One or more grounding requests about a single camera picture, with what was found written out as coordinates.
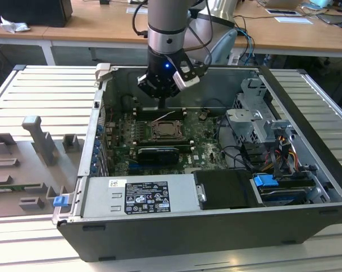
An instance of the blue clip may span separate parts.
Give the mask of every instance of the blue clip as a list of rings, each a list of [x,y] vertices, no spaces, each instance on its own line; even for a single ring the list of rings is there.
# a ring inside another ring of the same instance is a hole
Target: blue clip
[[[53,206],[54,207],[67,207],[68,206],[69,195],[60,195],[55,197]]]
[[[273,175],[257,175],[254,178],[257,187],[259,186],[278,186],[279,183],[273,178]]]

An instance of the desk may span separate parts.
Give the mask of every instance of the desk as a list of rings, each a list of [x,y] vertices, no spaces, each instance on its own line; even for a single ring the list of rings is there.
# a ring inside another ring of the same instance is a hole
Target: desk
[[[72,7],[72,18],[65,28],[31,27],[29,32],[16,34],[0,29],[0,44],[39,45],[48,65],[55,65],[52,46],[147,48],[147,40],[132,30],[132,15],[126,13],[126,4],[99,5],[98,1],[72,0]],[[256,1],[245,1],[234,14],[270,16]],[[279,23],[274,18],[246,19],[247,29],[255,40],[255,53],[342,57],[342,28],[317,18],[309,20],[313,25]],[[243,26],[241,18],[236,21]],[[146,29],[147,16],[139,14],[136,23],[139,29]],[[235,48],[245,46],[245,38],[238,37]]]

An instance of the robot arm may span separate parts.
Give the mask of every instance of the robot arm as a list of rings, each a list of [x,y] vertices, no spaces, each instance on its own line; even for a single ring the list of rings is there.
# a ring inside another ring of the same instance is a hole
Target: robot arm
[[[200,44],[194,32],[203,43],[215,45],[212,33],[220,38],[234,27],[233,11],[238,0],[208,0],[197,20],[190,22],[189,8],[197,0],[148,0],[148,69],[138,79],[138,86],[150,97],[160,100],[163,108],[165,99],[200,82],[206,65],[195,66],[185,52],[184,46],[197,48]],[[205,60],[202,49],[192,52],[192,58]]]

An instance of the motherboard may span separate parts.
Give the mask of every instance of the motherboard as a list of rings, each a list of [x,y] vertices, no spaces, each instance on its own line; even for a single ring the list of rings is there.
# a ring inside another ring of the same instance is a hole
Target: motherboard
[[[216,133],[217,117],[204,109],[112,113],[106,123],[109,174],[167,175],[226,169]]]

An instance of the power supply label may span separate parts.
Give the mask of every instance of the power supply label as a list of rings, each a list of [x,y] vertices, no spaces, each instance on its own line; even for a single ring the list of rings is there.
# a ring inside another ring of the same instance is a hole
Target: power supply label
[[[125,213],[148,214],[171,211],[167,181],[127,183]]]

